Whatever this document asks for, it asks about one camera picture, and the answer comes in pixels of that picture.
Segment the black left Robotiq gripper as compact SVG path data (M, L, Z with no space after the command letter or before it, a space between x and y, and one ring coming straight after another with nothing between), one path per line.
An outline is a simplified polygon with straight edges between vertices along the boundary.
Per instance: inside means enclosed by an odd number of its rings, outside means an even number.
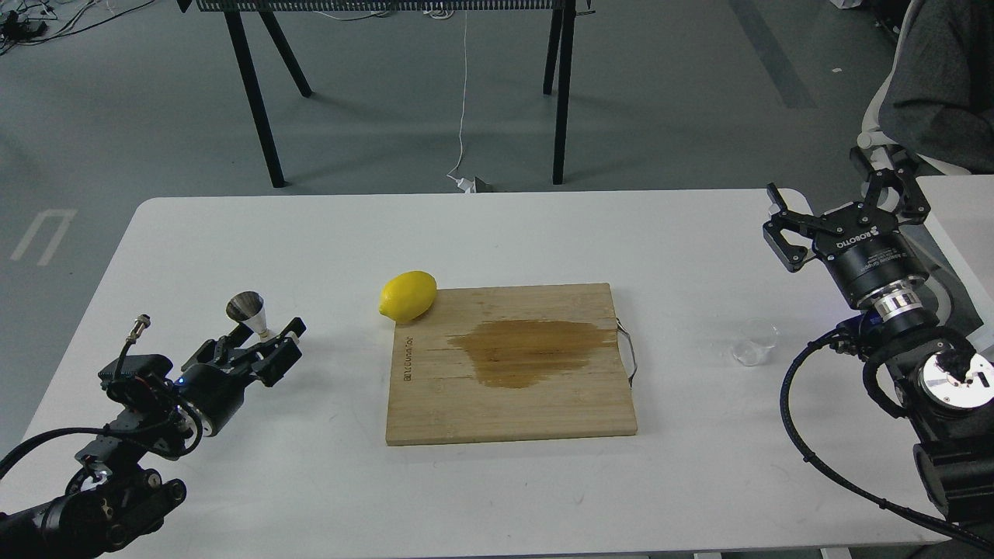
M308 326L295 316L280 334L245 351L244 342L221 336L208 339L181 367L176 388L201 421L205 436L215 436L244 404L245 389L256 380L273 387L302 357L299 337Z

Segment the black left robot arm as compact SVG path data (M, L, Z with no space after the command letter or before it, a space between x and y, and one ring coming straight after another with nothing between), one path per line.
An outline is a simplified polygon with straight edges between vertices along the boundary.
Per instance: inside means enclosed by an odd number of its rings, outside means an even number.
M117 552L163 527L187 498L181 480L166 480L140 460L187 456L219 434L244 404L253 382L276 385L301 357L306 326L294 318L277 334L262 334L258 319L241 321L209 339L183 364L159 354L120 357L99 371L102 390L122 411L103 427L85 428L92 441L79 450L79 470L63 495L2 516L4 558L96 558Z

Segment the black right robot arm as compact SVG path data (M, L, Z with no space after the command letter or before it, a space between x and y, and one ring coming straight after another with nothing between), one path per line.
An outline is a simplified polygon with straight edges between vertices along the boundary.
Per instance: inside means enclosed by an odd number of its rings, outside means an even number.
M850 158L866 175L856 200L819 216L773 202L763 236L788 272L822 262L855 318L809 341L789 365L780 389L780 417L807 464L829 480L911 523L991 554L992 541L972 531L992 523L992 364L966 337L942 325L917 290L926 266L901 231L920 225L930 203L912 167L874 168L863 148ZM910 421L917 474L940 516L895 505L846 480L800 436L791 416L791 387L800 366L821 348L862 361L867 396L885 414Z

